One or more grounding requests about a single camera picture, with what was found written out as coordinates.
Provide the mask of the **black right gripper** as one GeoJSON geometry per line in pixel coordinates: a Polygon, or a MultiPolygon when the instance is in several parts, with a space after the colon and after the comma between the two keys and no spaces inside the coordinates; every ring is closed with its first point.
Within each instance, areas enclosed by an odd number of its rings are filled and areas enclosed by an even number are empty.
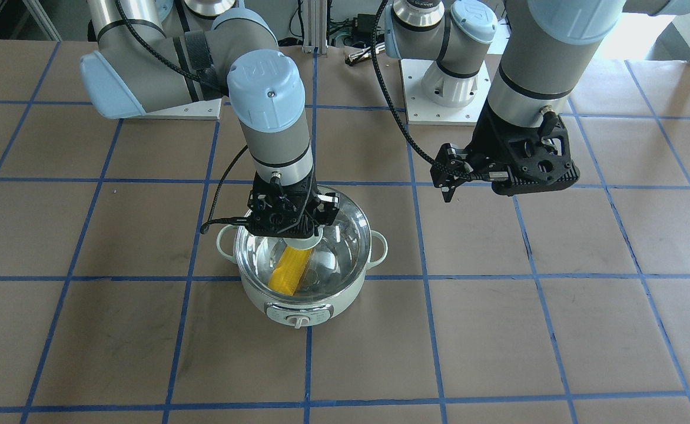
{"type": "Polygon", "coordinates": [[[315,172],[290,185],[267,182],[261,175],[254,175],[249,193],[249,215],[240,221],[254,236],[307,239],[316,233],[323,235],[323,227],[335,221],[340,210],[337,193],[318,193],[315,172]],[[316,230],[311,214],[316,215],[316,230]]]}

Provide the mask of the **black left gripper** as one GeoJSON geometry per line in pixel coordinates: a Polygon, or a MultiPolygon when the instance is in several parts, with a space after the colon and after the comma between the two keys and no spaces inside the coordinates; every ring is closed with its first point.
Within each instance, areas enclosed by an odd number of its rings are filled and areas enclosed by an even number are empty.
{"type": "Polygon", "coordinates": [[[444,143],[434,159],[437,165],[431,166],[432,183],[441,188],[445,203],[451,202],[458,186],[469,182],[466,159],[474,171],[489,175],[492,190],[501,196],[565,190],[581,177],[571,158],[568,129],[552,110],[545,110],[538,128],[522,128],[485,105],[466,150],[444,143]]]}

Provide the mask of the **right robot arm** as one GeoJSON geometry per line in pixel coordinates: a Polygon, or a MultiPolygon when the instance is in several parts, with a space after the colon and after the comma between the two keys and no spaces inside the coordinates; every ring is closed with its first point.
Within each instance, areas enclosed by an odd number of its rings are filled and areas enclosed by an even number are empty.
{"type": "Polygon", "coordinates": [[[90,101],[105,118],[229,97],[254,162],[248,217],[208,220],[255,236],[309,239],[334,223],[339,198],[316,182],[304,83],[272,30],[247,8],[208,30],[170,37],[154,1],[89,1],[98,50],[81,57],[90,101]]]}

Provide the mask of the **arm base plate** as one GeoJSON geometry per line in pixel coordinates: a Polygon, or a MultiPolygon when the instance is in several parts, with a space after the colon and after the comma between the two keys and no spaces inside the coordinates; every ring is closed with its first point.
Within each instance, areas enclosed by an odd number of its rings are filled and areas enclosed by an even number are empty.
{"type": "Polygon", "coordinates": [[[130,117],[130,119],[172,119],[172,120],[200,120],[216,121],[220,118],[222,99],[202,100],[192,104],[176,105],[163,108],[145,115],[130,117]]]}
{"type": "Polygon", "coordinates": [[[409,124],[474,126],[490,89],[487,64],[470,78],[444,74],[432,60],[400,62],[409,124]]]}

